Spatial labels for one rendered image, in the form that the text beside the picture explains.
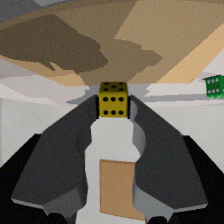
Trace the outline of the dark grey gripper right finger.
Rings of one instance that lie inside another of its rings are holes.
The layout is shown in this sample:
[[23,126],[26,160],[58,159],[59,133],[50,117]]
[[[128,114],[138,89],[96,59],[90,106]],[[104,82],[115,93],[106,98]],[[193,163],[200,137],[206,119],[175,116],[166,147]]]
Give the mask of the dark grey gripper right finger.
[[155,216],[168,224],[224,224],[224,173],[200,146],[134,95],[127,119],[140,153],[132,204],[145,224]]

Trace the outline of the green die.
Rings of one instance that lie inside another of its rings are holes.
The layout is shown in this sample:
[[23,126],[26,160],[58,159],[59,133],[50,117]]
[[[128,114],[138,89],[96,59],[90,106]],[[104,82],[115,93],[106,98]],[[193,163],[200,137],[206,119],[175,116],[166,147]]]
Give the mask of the green die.
[[206,78],[207,97],[224,98],[224,76],[217,75]]

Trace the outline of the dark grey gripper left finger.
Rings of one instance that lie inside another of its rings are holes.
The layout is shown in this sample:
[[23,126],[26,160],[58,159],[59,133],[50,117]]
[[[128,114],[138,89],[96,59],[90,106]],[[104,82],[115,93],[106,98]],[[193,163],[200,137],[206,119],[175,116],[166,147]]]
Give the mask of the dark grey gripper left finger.
[[99,114],[93,95],[34,134],[0,168],[0,224],[46,224],[50,213],[76,223],[88,194],[84,152]]

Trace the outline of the yellow die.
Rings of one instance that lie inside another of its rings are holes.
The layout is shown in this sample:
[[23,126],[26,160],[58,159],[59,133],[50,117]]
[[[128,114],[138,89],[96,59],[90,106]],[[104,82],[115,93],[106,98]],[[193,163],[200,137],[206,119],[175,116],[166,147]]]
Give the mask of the yellow die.
[[127,117],[126,82],[101,82],[98,92],[100,117]]

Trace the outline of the tan flat mat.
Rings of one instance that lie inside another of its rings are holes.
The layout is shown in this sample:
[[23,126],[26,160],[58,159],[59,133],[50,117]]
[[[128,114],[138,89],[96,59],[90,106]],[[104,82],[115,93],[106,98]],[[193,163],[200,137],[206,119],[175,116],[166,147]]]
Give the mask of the tan flat mat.
[[190,84],[224,48],[224,0],[77,0],[0,24],[0,58],[66,87]]

